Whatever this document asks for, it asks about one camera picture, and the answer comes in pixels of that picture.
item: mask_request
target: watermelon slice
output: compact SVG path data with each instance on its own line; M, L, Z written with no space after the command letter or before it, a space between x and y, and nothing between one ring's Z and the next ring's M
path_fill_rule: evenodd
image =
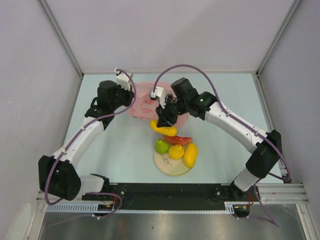
M183 137L183 136L167 136L163 135L164 140L166 140L171 145L181 145L185 146L192 142L192 137Z

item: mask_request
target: lemon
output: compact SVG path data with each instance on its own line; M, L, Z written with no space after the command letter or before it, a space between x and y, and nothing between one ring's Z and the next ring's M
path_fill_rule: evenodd
M169 148L169 156L171 159L180 159L185 154L185 149L181 145L174 145Z

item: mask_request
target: yellow mango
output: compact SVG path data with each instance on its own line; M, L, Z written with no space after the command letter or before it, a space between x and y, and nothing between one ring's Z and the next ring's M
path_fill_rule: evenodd
M190 142L184 151L183 162L188 168L193 168L198 156L198 148L193 142Z
M178 130L175 126L162 126L157 127L157 120L151 120L150 121L150 127L157 133L161 133L163 135L167 135L170 137L174 137L177 135Z

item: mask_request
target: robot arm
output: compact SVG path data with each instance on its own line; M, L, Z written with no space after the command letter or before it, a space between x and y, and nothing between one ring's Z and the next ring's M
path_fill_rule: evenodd
M159 101L163 101L164 96L166 96L165 103L160 102L155 110L158 115L157 127L173 126L179 115L190 113L195 118L200 118L220 127L238 140L251 153L245 168L231 184L240 193L246 192L255 182L267 176L279 160L279 156L257 133L271 141L282 152L281 135L277 131L273 130L268 133L258 129L223 105L228 110L228 114L225 114L214 95L209 92L198 94L189 80L184 77L175 81L171 88L176 98L172 95L166 95L161 87L157 87L156 91L150 94L151 99ZM244 124L256 129L257 133L253 133L243 124L230 117L230 114L239 118Z
M133 98L134 93L128 77L119 71L116 71L116 82L100 82L97 97L92 100L76 134L52 156L44 155L39 160L40 189L45 191L50 170L59 158L49 182L49 194L71 201L78 194L100 192L108 179L96 174L79 177L76 168L91 143L104 132L114 118L103 116L114 114L121 106L128 107Z

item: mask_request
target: plate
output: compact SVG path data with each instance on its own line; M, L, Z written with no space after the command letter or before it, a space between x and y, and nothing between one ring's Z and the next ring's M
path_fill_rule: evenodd
M178 177L188 173L191 168L184 164L184 159L178 160L170 158L169 154L159 154L156 151L153 153L153 159L156 167L165 175Z

